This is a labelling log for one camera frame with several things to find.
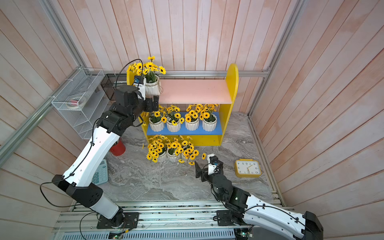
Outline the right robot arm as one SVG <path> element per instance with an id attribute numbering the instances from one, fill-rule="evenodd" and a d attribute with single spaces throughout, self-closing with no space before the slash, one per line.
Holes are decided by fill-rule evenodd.
<path id="1" fill-rule="evenodd" d="M 249 192 L 233 186 L 223 172 L 223 163 L 213 160 L 201 168 L 197 163 L 196 178 L 211 186 L 215 199 L 226 208 L 217 211 L 214 220 L 220 226 L 261 227 L 288 240 L 322 240 L 324 228 L 311 212 L 304 214 L 268 204 Z"/>

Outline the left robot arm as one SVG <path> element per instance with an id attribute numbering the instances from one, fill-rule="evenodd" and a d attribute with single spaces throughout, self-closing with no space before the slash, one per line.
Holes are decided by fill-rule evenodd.
<path id="1" fill-rule="evenodd" d="M 92 136 L 73 165 L 63 175 L 56 175 L 52 183 L 86 208 L 109 220 L 113 228 L 124 221 L 122 208 L 105 196 L 103 190 L 92 183 L 92 178 L 110 148 L 119 141 L 127 128 L 143 112 L 159 109 L 159 96 L 146 97 L 145 86 L 125 85 L 115 90 L 115 102 L 96 120 Z"/>

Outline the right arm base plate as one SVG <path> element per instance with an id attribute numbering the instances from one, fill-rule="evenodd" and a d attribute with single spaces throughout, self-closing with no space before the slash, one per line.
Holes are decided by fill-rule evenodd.
<path id="1" fill-rule="evenodd" d="M 218 222 L 219 226 L 245 226 L 244 221 L 236 217 L 230 210 L 218 210 L 213 220 Z"/>

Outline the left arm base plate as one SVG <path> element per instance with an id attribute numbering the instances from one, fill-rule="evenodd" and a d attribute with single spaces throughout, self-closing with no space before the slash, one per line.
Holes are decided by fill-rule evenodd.
<path id="1" fill-rule="evenodd" d="M 97 229 L 135 229 L 138 226 L 139 216 L 138 212 L 118 212 L 112 219 L 100 216 Z"/>

